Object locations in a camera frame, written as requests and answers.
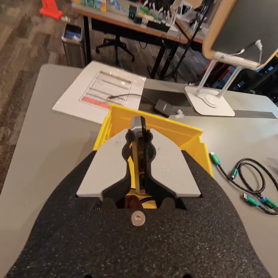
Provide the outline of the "orange traffic cone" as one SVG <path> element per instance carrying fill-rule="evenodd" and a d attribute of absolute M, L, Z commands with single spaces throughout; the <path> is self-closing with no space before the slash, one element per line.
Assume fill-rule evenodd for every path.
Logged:
<path fill-rule="evenodd" d="M 42 0 L 43 7 L 40 9 L 40 14 L 46 17 L 60 20 L 63 12 L 57 7 L 55 0 Z"/>

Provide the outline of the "wood-rimmed dark panel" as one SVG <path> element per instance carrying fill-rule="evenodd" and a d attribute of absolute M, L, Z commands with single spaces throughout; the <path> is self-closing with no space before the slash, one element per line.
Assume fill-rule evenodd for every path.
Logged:
<path fill-rule="evenodd" d="M 209 60 L 260 69 L 277 53 L 278 1 L 222 1 L 203 41 Z"/>

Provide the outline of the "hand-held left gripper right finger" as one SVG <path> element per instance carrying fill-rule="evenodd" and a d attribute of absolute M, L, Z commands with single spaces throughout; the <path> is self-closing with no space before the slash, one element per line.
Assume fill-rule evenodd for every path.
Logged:
<path fill-rule="evenodd" d="M 147 193 L 156 202 L 201 196 L 181 149 L 153 128 L 148 130 Z"/>

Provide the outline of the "black office chair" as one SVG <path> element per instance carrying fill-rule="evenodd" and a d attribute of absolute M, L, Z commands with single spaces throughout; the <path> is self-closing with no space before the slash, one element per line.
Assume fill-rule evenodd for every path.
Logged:
<path fill-rule="evenodd" d="M 135 56 L 127 49 L 127 45 L 120 40 L 120 36 L 116 35 L 114 39 L 104 38 L 103 43 L 101 45 L 96 46 L 95 52 L 97 54 L 100 53 L 101 48 L 106 48 L 113 46 L 115 50 L 115 64 L 119 65 L 118 60 L 118 48 L 121 48 L 123 51 L 128 53 L 131 56 L 131 62 L 135 61 Z"/>

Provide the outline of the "black digital timer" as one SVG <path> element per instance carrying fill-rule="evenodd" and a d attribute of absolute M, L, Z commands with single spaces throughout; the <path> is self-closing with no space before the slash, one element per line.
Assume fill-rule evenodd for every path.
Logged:
<path fill-rule="evenodd" d="M 128 18 L 131 19 L 135 24 L 142 24 L 142 16 L 140 16 L 139 14 L 137 14 L 137 7 L 134 5 L 130 5 L 129 6 L 129 14 L 128 14 Z"/>

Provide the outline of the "yellow plastic bin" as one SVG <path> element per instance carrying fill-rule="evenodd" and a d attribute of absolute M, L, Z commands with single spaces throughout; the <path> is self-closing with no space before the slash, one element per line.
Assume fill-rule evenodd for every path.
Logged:
<path fill-rule="evenodd" d="M 204 180 L 206 180 L 207 177 L 210 177 L 212 175 L 212 170 L 209 162 L 209 156 L 207 154 L 206 145 L 204 143 L 201 143 L 200 139 L 200 135 L 203 133 L 203 131 L 195 127 L 178 123 L 173 120 L 164 119 L 160 116 L 156 116 L 150 113 L 135 111 L 128 108 L 120 108 L 120 106 L 113 105 L 109 109 L 108 115 L 105 117 L 102 123 L 100 132 L 98 134 L 97 140 L 93 148 L 94 156 L 98 148 L 106 141 L 108 141 L 110 138 L 112 138 L 114 135 L 118 134 L 124 129 L 130 130 L 131 120 L 135 116 L 143 116 L 145 118 L 147 134 L 148 130 L 153 128 L 178 145 L 186 159 L 186 162 L 201 192 L 203 182 Z M 128 163 L 130 167 L 132 186 L 133 184 L 135 185 L 135 176 L 131 145 L 132 144 L 130 144 L 130 157 L 128 158 Z M 145 149 L 145 160 L 147 164 L 147 144 Z M 154 199 L 150 194 L 147 193 L 147 175 L 145 189 L 145 194 L 149 195 L 151 199 Z M 172 198 L 165 198 L 162 202 L 155 201 L 155 203 L 157 208 L 161 208 L 164 210 L 188 210 L 190 208 L 188 205 L 196 206 L 202 200 L 203 195 L 201 192 L 200 197 L 182 197 L 176 201 Z M 118 208 L 142 209 L 143 207 L 140 202 L 141 201 L 138 200 L 137 196 L 128 195 L 128 193 L 123 199 L 121 199 L 118 202 L 114 202 L 111 198 L 106 198 L 103 201 L 99 200 L 99 203 L 101 204 L 101 209 L 106 210 Z"/>

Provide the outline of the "black three-port switch box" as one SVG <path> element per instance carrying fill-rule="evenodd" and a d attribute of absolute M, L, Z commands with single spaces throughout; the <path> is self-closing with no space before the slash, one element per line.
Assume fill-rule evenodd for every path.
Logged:
<path fill-rule="evenodd" d="M 135 191 L 142 195 L 146 193 L 146 144 L 147 129 L 143 116 L 135 116 L 131 120 L 132 160 L 134 164 Z"/>

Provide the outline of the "colourful toy bricks pile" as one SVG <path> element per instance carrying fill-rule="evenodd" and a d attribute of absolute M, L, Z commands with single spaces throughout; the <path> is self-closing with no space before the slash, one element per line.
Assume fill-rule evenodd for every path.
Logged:
<path fill-rule="evenodd" d="M 129 12 L 130 3 L 120 0 L 73 0 L 77 4 L 96 9 L 101 12 Z"/>

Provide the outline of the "silver trash bin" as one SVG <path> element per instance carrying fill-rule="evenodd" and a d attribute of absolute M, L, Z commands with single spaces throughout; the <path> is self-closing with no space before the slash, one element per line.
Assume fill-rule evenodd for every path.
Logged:
<path fill-rule="evenodd" d="M 61 36 L 67 63 L 71 67 L 85 68 L 84 30 L 81 26 L 67 23 Z"/>

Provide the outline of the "laminated printed sheet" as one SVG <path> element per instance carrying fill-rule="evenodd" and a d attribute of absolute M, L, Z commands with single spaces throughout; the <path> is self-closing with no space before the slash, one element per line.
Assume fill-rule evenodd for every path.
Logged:
<path fill-rule="evenodd" d="M 132 84 L 130 80 L 99 71 L 79 101 L 104 109 L 110 109 L 112 103 L 125 106 Z"/>

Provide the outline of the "dark grey mat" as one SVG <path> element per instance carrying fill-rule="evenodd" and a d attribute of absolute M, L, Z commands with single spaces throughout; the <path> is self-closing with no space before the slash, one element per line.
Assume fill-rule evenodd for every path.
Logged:
<path fill-rule="evenodd" d="M 154 108 L 158 100 L 161 99 L 176 107 L 172 116 L 177 113 L 178 109 L 181 109 L 185 116 L 201 117 L 191 106 L 185 93 L 144 89 L 142 96 L 150 102 L 142 99 L 139 105 L 141 111 L 158 115 Z M 278 117 L 277 106 L 266 96 L 227 91 L 224 98 L 234 110 L 235 118 L 277 119 Z"/>

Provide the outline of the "white paper sheet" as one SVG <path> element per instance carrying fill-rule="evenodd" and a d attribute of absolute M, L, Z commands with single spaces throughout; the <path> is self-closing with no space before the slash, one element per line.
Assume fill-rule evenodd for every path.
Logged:
<path fill-rule="evenodd" d="M 75 81 L 58 99 L 52 109 L 57 112 L 102 124 L 105 117 L 108 115 L 109 109 L 100 108 L 79 101 L 99 71 L 111 73 L 114 76 L 130 80 L 133 83 L 125 106 L 112 103 L 110 108 L 113 105 L 117 105 L 120 106 L 120 108 L 138 110 L 146 77 L 96 61 L 92 61 L 81 71 Z"/>

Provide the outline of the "black tripod stand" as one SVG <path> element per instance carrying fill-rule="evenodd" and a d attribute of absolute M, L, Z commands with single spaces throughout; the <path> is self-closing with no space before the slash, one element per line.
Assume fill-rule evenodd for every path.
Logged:
<path fill-rule="evenodd" d="M 199 13 L 196 13 L 195 22 L 194 22 L 194 24 L 196 25 L 195 27 L 193 23 L 188 23 L 188 27 L 193 30 L 192 35 L 187 35 L 186 32 L 182 29 L 183 34 L 188 38 L 188 42 L 185 45 L 184 52 L 181 55 L 177 64 L 173 62 L 173 58 L 167 58 L 165 65 L 168 63 L 169 66 L 172 66 L 173 70 L 168 75 L 162 75 L 161 72 L 160 80 L 169 81 L 171 78 L 173 78 L 175 82 L 177 82 L 177 78 L 180 78 L 186 82 L 191 82 L 191 81 L 194 82 L 197 80 L 197 75 L 193 76 L 184 73 L 184 71 L 181 71 L 181 69 L 184 68 L 182 64 L 184 64 L 183 62 L 184 58 L 188 57 L 187 53 L 189 54 L 193 54 L 196 52 L 201 53 L 204 39 L 201 39 L 201 42 L 198 42 L 196 40 L 196 36 L 201 31 L 201 26 L 204 20 L 208 17 L 209 10 L 214 5 L 213 3 L 214 3 L 213 0 L 205 1 L 205 4 L 203 5 L 201 11 Z"/>

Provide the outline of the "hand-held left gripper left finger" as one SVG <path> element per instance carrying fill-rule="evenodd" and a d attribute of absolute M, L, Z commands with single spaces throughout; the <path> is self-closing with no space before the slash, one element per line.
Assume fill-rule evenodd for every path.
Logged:
<path fill-rule="evenodd" d="M 118 202 L 126 196 L 131 189 L 131 141 L 130 130 L 124 129 L 98 148 L 76 192 L 78 197 Z"/>

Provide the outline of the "wooden background desk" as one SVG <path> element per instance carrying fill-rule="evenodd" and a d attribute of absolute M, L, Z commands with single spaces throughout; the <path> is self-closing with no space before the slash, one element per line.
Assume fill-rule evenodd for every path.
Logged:
<path fill-rule="evenodd" d="M 165 65 L 167 58 L 173 58 L 180 45 L 186 45 L 188 38 L 183 34 L 191 35 L 179 19 L 176 19 L 177 31 L 169 30 L 167 33 L 155 30 L 144 25 L 135 24 L 128 18 L 128 14 L 122 12 L 101 12 L 72 2 L 72 9 L 83 16 L 85 33 L 86 61 L 92 61 L 89 26 L 92 30 L 106 34 L 118 35 L 123 38 L 160 46 L 158 56 L 153 68 L 148 68 L 152 79 L 160 73 L 166 75 L 169 64 Z"/>

